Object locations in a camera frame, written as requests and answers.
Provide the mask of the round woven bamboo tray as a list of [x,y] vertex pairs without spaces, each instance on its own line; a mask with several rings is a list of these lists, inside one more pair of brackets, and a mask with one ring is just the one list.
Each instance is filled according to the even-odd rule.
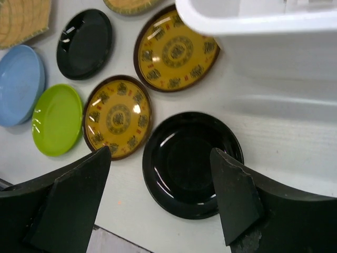
[[113,12],[124,16],[134,16],[149,11],[160,0],[103,0],[104,4]]

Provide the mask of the light blue plate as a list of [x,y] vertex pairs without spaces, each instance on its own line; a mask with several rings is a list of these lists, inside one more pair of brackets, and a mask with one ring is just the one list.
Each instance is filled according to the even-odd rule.
[[45,68],[27,45],[10,49],[1,59],[1,126],[26,122],[45,89]]

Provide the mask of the large yellow patterned plate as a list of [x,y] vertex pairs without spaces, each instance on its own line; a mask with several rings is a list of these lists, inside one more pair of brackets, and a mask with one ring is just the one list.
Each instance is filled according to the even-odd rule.
[[133,62],[137,76],[147,87],[177,92],[199,82],[213,67],[219,52],[216,40],[191,30],[172,4],[143,26]]

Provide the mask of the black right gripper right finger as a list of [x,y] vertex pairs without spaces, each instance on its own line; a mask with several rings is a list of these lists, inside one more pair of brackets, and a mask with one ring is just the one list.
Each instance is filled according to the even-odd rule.
[[302,191],[212,149],[225,244],[232,252],[336,252],[336,198]]

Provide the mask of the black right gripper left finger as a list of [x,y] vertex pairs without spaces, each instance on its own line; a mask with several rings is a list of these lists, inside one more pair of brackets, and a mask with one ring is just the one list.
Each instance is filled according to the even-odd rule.
[[1,252],[86,252],[111,165],[109,148],[1,190]]

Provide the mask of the small yellow patterned plate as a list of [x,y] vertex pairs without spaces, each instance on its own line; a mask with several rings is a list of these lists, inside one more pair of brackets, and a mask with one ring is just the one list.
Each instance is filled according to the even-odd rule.
[[152,103],[146,88],[128,75],[103,80],[89,95],[82,116],[91,151],[108,147],[113,161],[138,150],[152,130]]

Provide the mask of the black plate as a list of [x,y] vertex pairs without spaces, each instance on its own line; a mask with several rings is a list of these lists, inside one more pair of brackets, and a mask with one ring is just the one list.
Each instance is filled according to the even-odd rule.
[[147,141],[143,177],[157,204],[191,220],[218,214],[210,153],[218,148],[239,162],[241,146],[221,120],[202,112],[182,112],[160,123]]
[[70,80],[85,80],[105,65],[114,46],[114,29],[106,14],[86,9],[64,27],[58,40],[56,61]]

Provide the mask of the green plate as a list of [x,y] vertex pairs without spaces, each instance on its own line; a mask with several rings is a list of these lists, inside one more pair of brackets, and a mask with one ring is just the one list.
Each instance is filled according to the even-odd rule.
[[82,100],[70,85],[47,89],[32,115],[32,137],[38,150],[50,157],[68,152],[80,135],[82,112]]

